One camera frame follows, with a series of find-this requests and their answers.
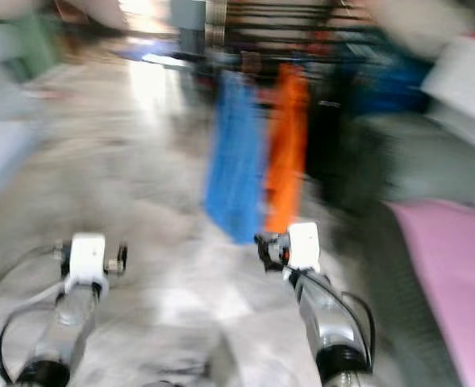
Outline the black metal drying rack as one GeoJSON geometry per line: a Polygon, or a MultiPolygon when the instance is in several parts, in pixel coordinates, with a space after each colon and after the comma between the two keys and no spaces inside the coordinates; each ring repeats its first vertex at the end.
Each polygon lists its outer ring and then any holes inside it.
{"type": "Polygon", "coordinates": [[[385,47],[359,0],[207,0],[202,63],[271,78],[284,62],[343,63],[341,48],[385,47]]]}

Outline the black hanging garment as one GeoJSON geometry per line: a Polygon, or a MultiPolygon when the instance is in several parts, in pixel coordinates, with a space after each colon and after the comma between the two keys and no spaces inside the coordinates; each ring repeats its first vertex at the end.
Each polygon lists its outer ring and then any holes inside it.
{"type": "Polygon", "coordinates": [[[394,117],[356,108],[350,71],[333,70],[315,86],[307,171],[326,204],[359,218],[389,197],[395,173],[390,133],[394,117]]]}

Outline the beige pillow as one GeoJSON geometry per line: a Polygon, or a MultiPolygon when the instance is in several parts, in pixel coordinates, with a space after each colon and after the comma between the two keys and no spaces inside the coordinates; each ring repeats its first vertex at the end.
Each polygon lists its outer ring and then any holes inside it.
{"type": "Polygon", "coordinates": [[[361,0],[389,40],[434,61],[450,42],[475,33],[475,14],[458,0],[361,0]]]}

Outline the grey green sofa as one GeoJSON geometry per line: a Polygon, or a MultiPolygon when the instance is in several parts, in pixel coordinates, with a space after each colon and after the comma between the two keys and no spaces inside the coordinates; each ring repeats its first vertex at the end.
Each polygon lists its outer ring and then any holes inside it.
{"type": "Polygon", "coordinates": [[[404,387],[464,387],[390,204],[444,200],[475,206],[475,147],[417,114],[396,114],[390,133],[390,195],[364,216],[348,216],[347,233],[404,387]]]}

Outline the blue storage box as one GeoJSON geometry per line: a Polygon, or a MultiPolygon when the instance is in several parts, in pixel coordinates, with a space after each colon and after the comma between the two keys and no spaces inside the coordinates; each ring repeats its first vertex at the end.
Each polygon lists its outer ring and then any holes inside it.
{"type": "Polygon", "coordinates": [[[341,67],[350,82],[351,113],[356,117],[387,113],[422,113],[431,98],[422,90],[434,65],[411,56],[373,56],[341,67]]]}

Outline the orange shirt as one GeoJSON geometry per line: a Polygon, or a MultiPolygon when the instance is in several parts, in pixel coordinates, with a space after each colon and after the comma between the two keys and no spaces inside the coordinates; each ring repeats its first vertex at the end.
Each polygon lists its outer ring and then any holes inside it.
{"type": "Polygon", "coordinates": [[[270,121],[264,229],[282,233],[298,216],[307,143],[307,79],[297,65],[279,66],[270,121]]]}

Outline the green panel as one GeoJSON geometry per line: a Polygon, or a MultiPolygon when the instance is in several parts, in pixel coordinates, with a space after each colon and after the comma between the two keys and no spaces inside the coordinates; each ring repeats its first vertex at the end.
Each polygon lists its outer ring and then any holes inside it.
{"type": "Polygon", "coordinates": [[[9,21],[17,39],[24,80],[35,80],[61,64],[56,23],[47,12],[31,12],[9,21]]]}

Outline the white plastic storage box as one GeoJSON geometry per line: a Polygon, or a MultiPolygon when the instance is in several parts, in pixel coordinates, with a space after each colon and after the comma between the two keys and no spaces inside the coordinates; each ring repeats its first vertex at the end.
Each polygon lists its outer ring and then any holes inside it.
{"type": "Polygon", "coordinates": [[[475,147],[475,35],[454,38],[423,82],[428,115],[475,147]]]}

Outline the blue floor mat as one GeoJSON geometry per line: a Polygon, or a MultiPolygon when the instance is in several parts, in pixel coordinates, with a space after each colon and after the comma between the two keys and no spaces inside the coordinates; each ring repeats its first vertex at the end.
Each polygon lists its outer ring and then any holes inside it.
{"type": "Polygon", "coordinates": [[[129,61],[139,61],[157,65],[174,65],[174,54],[178,45],[168,40],[139,40],[127,42],[115,54],[129,61]]]}

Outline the blue shirt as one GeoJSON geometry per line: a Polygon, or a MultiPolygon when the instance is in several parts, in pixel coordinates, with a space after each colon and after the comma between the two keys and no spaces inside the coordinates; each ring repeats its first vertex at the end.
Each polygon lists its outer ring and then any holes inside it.
{"type": "Polygon", "coordinates": [[[233,243],[252,244],[264,221],[265,118],[244,74],[223,71],[219,85],[204,210],[233,243]]]}

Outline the pink cloth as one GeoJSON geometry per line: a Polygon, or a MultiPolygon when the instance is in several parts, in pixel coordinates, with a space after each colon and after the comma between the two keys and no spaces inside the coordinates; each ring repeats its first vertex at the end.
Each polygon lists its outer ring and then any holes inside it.
{"type": "Polygon", "coordinates": [[[475,387],[475,206],[390,204],[464,387],[475,387]]]}

